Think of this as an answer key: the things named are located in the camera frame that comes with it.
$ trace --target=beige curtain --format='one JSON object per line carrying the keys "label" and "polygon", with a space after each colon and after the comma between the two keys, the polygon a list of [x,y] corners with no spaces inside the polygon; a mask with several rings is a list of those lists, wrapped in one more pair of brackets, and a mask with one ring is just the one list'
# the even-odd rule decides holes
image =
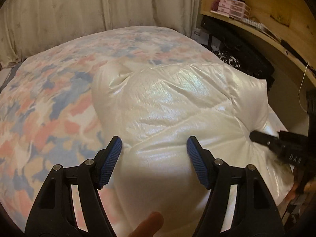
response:
{"label": "beige curtain", "polygon": [[162,26],[186,36],[200,0],[6,0],[0,9],[0,63],[10,67],[69,40],[127,26]]}

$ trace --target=white cable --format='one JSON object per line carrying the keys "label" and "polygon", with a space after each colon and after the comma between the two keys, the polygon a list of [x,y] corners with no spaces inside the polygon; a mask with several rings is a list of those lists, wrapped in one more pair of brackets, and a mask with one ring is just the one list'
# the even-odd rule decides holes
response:
{"label": "white cable", "polygon": [[300,103],[300,106],[301,106],[302,110],[303,110],[305,113],[307,113],[307,111],[306,111],[306,110],[303,108],[303,106],[301,105],[300,92],[301,92],[301,88],[302,88],[302,85],[303,85],[304,77],[305,77],[305,75],[306,75],[306,70],[307,70],[308,66],[309,66],[309,63],[307,63],[306,69],[305,69],[305,71],[304,71],[304,76],[303,76],[303,79],[302,79],[302,82],[301,82],[301,86],[300,86],[300,89],[299,89],[299,91],[298,91],[298,102]]}

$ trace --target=multicolored bed sheet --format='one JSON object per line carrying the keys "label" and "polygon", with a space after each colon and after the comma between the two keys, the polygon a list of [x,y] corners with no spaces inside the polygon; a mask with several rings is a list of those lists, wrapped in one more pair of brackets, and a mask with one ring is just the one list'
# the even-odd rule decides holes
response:
{"label": "multicolored bed sheet", "polygon": [[[174,30],[144,26],[81,37],[24,61],[0,95],[0,201],[22,230],[52,166],[79,165],[107,145],[90,88],[98,68],[113,60],[221,62]],[[119,218],[108,202],[113,193],[104,188],[100,197],[115,225]],[[74,199],[84,228],[77,192]]]}

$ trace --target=shiny white garment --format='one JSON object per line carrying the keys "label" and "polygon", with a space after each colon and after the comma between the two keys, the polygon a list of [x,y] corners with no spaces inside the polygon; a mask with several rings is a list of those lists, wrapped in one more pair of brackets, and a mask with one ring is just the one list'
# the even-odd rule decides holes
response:
{"label": "shiny white garment", "polygon": [[[106,143],[114,135],[123,141],[112,180],[132,228],[159,211],[165,223],[157,236],[192,236],[209,194],[187,155],[192,135],[229,165],[254,164],[277,204],[292,187],[290,167],[249,139],[252,130],[279,130],[268,117],[263,80],[226,64],[109,62],[96,74],[92,95]],[[230,228],[235,197],[232,186],[222,230]]]}

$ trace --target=finger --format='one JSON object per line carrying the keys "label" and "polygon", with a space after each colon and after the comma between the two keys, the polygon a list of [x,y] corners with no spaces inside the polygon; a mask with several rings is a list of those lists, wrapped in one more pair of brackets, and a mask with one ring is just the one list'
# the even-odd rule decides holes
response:
{"label": "finger", "polygon": [[128,237],[153,237],[163,225],[163,216],[152,212]]}

